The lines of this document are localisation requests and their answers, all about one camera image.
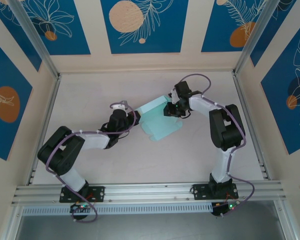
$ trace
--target robotic arm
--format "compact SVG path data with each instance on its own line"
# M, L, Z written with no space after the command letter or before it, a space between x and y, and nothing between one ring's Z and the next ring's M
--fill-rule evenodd
M53 151L65 138L73 135L57 148L48 163L48 167L54 172L53 174L60 177L68 186L68 188L63 187L61 190L59 200L61 203L81 201L78 195L70 189L84 198L92 195L98 202L103 201L101 192L104 192L104 187L90 187L88 182L77 172L74 163L81 150L92 148L110 149L119 141L123 133L129 134L129 130L139 124L140 114L137 111L127 112L126 106L128 104L125 101L112 104L110 107L113 109L113 112L109 121L103 124L98 131L80 131L77 135L73 134L66 126L59 127L39 150L37 154L38 159L47 165Z
M203 186L204 191L201 199L225 199L227 193L238 196L236 185L232 183L229 176L230 155L233 155L233 149L240 146L243 136L235 125L235 122L227 112L219 107L217 103L202 96L199 91L191 91L186 81L177 83L169 96L172 102L168 102L163 110L163 114L169 117L188 118L191 111L197 111L207 118L210 123L211 140L217 148L216 163L210 174L208 186ZM231 104L225 108L235 118L243 134L245 130L236 105Z

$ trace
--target white floor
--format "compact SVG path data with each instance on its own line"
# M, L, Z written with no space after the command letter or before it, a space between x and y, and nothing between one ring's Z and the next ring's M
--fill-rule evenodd
M60 126L73 131L97 130L109 120L113 102L127 100L138 108L167 95L184 76L193 72L118 72L65 74L62 76L46 140ZM238 150L231 167L233 176L263 180L238 94L230 72L206 72L212 87L206 96L220 104L236 104L244 122L247 146ZM187 79L190 89L202 91L207 81L199 76ZM75 167L93 184L172 183L209 180L216 148L210 137L209 119L192 112L182 120L183 127L168 137L153 142L140 126L111 149L81 151ZM58 184L58 180L38 163L33 184Z

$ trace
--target orange dot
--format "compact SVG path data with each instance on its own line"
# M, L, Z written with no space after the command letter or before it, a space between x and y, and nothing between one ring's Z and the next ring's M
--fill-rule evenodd
M50 41L57 40L57 35L53 31L46 31L44 36Z
M244 47L255 25L255 22L248 22L234 30L230 37L231 46L234 48Z
M288 96L286 99L286 105L291 110L295 109L297 106L297 98L293 95Z
M13 123L17 120L19 111L20 99L16 90L10 86L0 87L0 119L7 123Z

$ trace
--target light blue cloth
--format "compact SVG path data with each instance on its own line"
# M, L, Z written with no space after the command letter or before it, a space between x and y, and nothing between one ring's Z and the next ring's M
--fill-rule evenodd
M164 108L168 102L170 102L169 97L161 96L137 109L141 114L139 123L152 141L163 139L183 125L177 117L164 116Z

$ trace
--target peach circle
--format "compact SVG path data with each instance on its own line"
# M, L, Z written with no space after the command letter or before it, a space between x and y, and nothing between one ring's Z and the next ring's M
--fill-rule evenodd
M6 123L13 123L17 120L20 111L20 99L19 95L10 86L2 86L0 87L0 96L5 97L7 99L12 98L11 104L6 104L4 102L0 102L0 119Z
M256 23L248 22L245 24L245 27L250 27L248 35L250 36L252 30L254 29ZM246 31L243 26L238 27L233 31L230 37L230 44L234 48L242 48L246 45L248 38L246 39Z
M286 105L291 110L296 108L297 102L297 98L293 95L288 96L288 98L286 99Z
M53 31L46 31L44 33L44 36L46 37L46 39L48 39L50 41L57 40L57 35Z
M138 30L144 23L144 15L132 1L118 1L109 12L110 23L120 33Z

